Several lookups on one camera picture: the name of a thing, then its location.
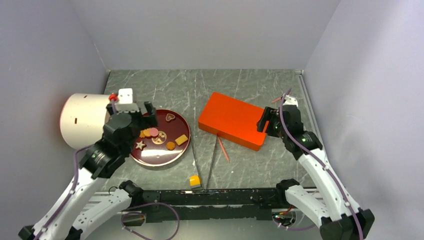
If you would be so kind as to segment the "dark red round plate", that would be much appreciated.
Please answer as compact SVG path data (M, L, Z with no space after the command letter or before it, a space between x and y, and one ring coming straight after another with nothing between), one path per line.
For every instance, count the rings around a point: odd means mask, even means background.
M171 122L166 122L166 115L170 113L175 115L175 119ZM140 151L135 149L136 144L134 144L134 149L130 154L137 163L146 166L146 167L163 167L168 164L171 164L178 160L190 143L190 127L185 118L179 113L169 110L169 109L158 109L156 111L156 117L158 121L157 128L159 130L159 135L157 137L144 137L136 140L139 142L144 141L146 147ZM175 139L181 135L186 135L188 141L178 146L175 143ZM174 150L167 150L166 144L168 142L174 142L176 147Z

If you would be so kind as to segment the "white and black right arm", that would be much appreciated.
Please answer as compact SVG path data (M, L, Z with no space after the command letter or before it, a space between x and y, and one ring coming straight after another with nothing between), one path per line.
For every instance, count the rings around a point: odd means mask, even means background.
M362 209L348 193L331 167L322 143L315 133L306 131L296 105L278 109L265 107L257 131L280 138L314 182L322 201L301 184L285 179L276 184L275 202L299 209L319 229L324 240L364 240L375 221L370 209Z

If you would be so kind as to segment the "metal tongs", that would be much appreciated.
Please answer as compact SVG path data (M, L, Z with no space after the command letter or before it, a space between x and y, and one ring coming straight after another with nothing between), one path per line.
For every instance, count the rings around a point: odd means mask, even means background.
M215 165L218 137L216 135L195 139L192 144L194 166L200 179L201 189L210 188L210 180Z

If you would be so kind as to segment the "rectangular butter biscuit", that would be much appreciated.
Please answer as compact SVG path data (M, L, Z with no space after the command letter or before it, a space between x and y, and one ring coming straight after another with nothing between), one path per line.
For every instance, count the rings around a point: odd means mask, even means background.
M185 134L182 134L181 136L179 136L179 137L177 137L177 138L175 139L175 143L176 143L178 146L181 146L181 145L183 145L184 143L186 143L188 140L189 140L189 138L188 138Z

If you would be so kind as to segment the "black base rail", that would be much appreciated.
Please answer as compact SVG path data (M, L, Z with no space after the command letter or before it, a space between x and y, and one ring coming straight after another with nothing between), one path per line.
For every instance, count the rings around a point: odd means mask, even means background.
M145 214L147 223L171 220L256 219L268 221L293 209L276 188L146 190L126 212Z

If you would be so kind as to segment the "star shaped iced cookie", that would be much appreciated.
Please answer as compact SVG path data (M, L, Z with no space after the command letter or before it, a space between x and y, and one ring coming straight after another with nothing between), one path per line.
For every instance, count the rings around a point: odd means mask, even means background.
M144 141L143 141L143 140L138 141L138 142L136 142L136 143L135 143L135 149L136 149L136 150L140 150L140 151L142 151L142 150L143 150L146 146L147 146L147 145L144 143Z

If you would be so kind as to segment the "orange box lid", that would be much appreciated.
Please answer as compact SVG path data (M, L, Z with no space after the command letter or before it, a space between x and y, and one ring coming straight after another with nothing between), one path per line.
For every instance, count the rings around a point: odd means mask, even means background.
M266 134L257 131L264 109L213 92L198 118L198 128L235 144L259 151Z

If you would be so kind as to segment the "pink round cookie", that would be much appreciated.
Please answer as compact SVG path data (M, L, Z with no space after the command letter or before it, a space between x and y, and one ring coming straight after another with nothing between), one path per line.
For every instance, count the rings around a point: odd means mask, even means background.
M159 130L155 127L149 129L149 133L151 137L157 137L159 135Z

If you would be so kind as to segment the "yellow small block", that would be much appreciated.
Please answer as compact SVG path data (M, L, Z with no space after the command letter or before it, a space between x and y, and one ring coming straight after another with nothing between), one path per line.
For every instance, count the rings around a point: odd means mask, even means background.
M198 175L192 175L189 178L189 185L192 190L201 189L202 188L201 178Z

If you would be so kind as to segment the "heart shaped chocolate cookie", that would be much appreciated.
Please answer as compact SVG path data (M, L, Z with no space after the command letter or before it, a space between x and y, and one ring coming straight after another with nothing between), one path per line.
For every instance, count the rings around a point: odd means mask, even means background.
M165 116L165 121L169 123L169 122L172 122L175 118L176 118L176 116L174 114L168 113Z

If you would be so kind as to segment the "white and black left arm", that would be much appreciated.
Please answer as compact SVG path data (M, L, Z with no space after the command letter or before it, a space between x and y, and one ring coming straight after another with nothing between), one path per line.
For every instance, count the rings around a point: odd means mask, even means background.
M157 127L157 111L144 102L142 113L134 101L111 102L106 109L109 120L103 125L100 140L83 147L82 159L74 159L74 176L51 209L34 225L24 226L21 240L84 240L115 213L137 210L143 203L143 190L128 180L129 190L119 191L117 199L104 201L83 212L96 191L115 173L134 150L141 131Z

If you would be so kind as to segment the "brown round cookie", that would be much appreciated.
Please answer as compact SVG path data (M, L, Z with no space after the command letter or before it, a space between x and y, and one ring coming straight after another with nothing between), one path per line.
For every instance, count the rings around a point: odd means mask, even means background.
M150 137L151 136L151 133L150 133L150 129L149 128L144 129L142 131L142 133L143 133L144 137Z

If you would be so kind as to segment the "round orange cookie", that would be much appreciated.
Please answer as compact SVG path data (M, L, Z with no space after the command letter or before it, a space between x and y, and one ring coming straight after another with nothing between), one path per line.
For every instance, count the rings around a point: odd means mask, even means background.
M169 150L169 151L173 151L173 150L176 148L176 144L175 144L173 141L169 141L169 142L166 144L166 148L167 148L167 150Z

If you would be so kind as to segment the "white cylinder container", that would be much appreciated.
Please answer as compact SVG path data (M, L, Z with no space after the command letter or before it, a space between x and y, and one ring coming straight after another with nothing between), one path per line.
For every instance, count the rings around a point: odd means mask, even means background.
M64 141L75 150L98 141L110 117L107 111L109 103L109 96L104 94L71 95L62 108L59 120Z

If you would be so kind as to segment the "pink stick near plate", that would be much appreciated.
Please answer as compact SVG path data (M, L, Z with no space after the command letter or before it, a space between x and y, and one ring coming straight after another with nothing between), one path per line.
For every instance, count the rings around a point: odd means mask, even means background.
M224 147L224 144L223 144L221 138L218 135L216 136L216 138L217 138L217 141L219 143L219 146L220 146L220 148L221 148L221 150L222 150L222 152L223 152L223 154L225 156L226 161L228 163L230 163L231 161L230 161L229 155L228 155L228 153L227 153L227 151L226 151L226 149Z

